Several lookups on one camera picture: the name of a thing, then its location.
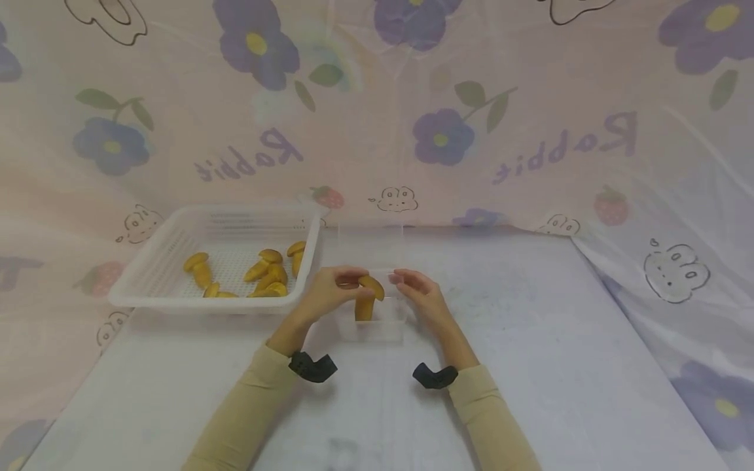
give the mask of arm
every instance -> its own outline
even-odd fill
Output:
[[[458,370],[448,391],[482,471],[540,471],[532,447],[453,319],[440,287],[417,271],[395,274],[403,278],[397,288],[413,301],[416,313],[440,342],[445,362]]]
[[[463,334],[443,346],[446,362],[471,358],[474,352]],[[463,363],[448,386],[458,416],[466,426],[482,471],[540,471],[537,457],[498,390],[487,368]]]
[[[182,471],[246,471],[298,376],[288,368],[311,326],[349,299],[374,293],[355,280],[362,268],[323,268],[304,298],[254,353],[249,368],[218,407]]]
[[[290,358],[262,345],[249,368],[220,404],[182,471],[246,471],[296,373]]]

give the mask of beige sleeve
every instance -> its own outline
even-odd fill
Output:
[[[246,471],[298,376],[263,345],[217,408],[182,471]]]
[[[448,391],[468,429],[482,471],[541,471],[485,366],[459,371]]]

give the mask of clear plastic container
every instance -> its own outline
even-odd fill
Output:
[[[403,341],[410,307],[395,286],[400,278],[393,275],[393,270],[400,267],[404,249],[402,225],[367,220],[338,226],[337,263],[366,268],[385,288],[385,299],[375,301],[370,321],[356,321],[355,301],[343,304],[333,313],[343,340]]]

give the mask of forearm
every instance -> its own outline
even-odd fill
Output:
[[[529,442],[484,366],[463,369],[448,387],[482,471],[539,471]]]
[[[455,321],[437,333],[437,340],[447,365],[454,366],[459,371],[479,365],[477,355]]]
[[[289,397],[296,373],[284,355],[261,347],[231,389],[182,471],[246,471],[278,409]]]
[[[311,316],[308,316],[300,307],[293,310],[280,326],[267,340],[267,346],[284,356],[292,356],[301,351],[304,340],[311,328]]]

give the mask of yellow mushroom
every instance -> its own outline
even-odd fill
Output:
[[[306,248],[306,241],[300,240],[296,243],[294,243],[292,246],[288,247],[288,251],[286,252],[286,255],[289,257],[293,257],[293,254],[296,252],[303,252]]]
[[[304,258],[304,250],[306,249],[306,242],[300,240],[288,247],[286,254],[292,258],[293,277],[299,277],[299,270],[301,269],[301,260]]]
[[[207,289],[212,284],[212,271],[205,261],[200,261],[192,268],[194,282],[200,288]]]
[[[356,300],[356,307],[354,308],[354,315],[357,322],[372,320],[372,312],[374,311],[375,299],[382,301],[385,299],[385,288],[382,287],[379,281],[370,276],[359,278],[359,284],[365,288],[371,289],[375,294],[368,298],[358,298]]]
[[[288,296],[288,288],[282,284],[279,281],[276,281],[272,283],[270,286],[267,287],[266,291],[274,291],[276,292],[280,297],[282,296]]]
[[[244,281],[247,283],[251,283],[253,281],[257,281],[258,279],[265,276],[267,273],[267,267],[270,266],[270,262],[266,261],[265,259],[259,260],[257,263],[252,265],[251,268],[246,272],[244,275]]]
[[[283,265],[279,263],[271,263],[267,269],[267,274],[262,278],[259,283],[256,284],[254,292],[264,291],[272,283],[279,281],[281,283],[288,283],[288,274],[285,272]]]
[[[204,290],[202,298],[216,298],[217,293],[220,291],[220,283],[210,283],[207,289]]]
[[[183,271],[190,273],[196,264],[207,261],[209,260],[209,258],[210,255],[206,252],[196,252],[194,255],[188,257],[185,262],[183,262]]]
[[[259,256],[270,263],[283,263],[283,256],[277,250],[264,249],[259,253]]]

